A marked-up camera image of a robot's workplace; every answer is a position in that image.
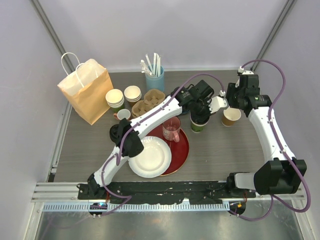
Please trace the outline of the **black coffee lid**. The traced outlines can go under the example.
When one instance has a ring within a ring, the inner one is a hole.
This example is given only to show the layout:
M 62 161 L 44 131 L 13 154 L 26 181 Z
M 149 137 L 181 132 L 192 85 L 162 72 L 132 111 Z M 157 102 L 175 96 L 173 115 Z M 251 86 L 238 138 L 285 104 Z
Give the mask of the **black coffee lid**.
M 197 124 L 197 125 L 205 125 L 210 117 L 207 116 L 207 117 L 203 117 L 203 116 L 191 116 L 190 119 L 192 120 L 192 122 L 194 124 Z

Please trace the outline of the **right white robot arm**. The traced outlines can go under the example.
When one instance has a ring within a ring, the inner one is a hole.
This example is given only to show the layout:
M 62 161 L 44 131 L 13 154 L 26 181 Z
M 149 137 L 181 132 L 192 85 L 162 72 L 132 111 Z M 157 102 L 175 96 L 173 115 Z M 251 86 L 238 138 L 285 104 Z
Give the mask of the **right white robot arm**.
M 278 127 L 272 101 L 268 95 L 260 94 L 259 76 L 246 70 L 238 74 L 237 83 L 229 83 L 226 100 L 233 109 L 242 110 L 253 125 L 264 156 L 264 165 L 256 172 L 233 172 L 227 178 L 226 193 L 233 198 L 244 189 L 260 195 L 282 195 L 297 192 L 307 165 L 297 159 L 288 147 Z

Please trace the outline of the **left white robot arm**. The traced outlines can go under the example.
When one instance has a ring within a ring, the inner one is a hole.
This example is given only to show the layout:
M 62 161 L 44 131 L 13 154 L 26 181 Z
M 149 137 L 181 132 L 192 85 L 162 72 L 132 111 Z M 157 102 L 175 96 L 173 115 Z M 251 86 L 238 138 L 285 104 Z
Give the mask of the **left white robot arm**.
M 166 120 L 180 115 L 184 110 L 189 110 L 196 120 L 208 120 L 212 114 L 209 104 L 213 94 L 213 88 L 204 80 L 188 87 L 177 87 L 144 115 L 133 120 L 123 119 L 114 125 L 109 133 L 115 146 L 102 167 L 92 173 L 86 183 L 77 185 L 79 199 L 100 200 L 105 197 L 106 186 L 123 164 L 143 151 L 142 139 Z

